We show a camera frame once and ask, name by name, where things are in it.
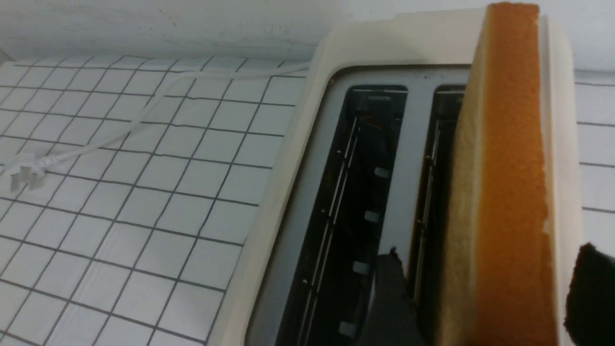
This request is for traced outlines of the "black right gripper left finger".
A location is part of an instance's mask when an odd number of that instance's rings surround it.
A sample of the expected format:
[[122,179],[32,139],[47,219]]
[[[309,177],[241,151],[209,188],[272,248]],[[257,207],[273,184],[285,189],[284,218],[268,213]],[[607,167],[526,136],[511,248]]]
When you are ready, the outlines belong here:
[[423,346],[415,305],[397,250],[376,259],[375,289],[366,319],[368,346]]

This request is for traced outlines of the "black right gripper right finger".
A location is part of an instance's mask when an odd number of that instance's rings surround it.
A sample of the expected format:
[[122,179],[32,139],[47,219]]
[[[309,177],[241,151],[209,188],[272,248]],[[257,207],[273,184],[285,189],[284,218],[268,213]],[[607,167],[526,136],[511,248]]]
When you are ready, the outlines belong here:
[[615,344],[615,261],[592,243],[579,249],[563,324],[576,346]]

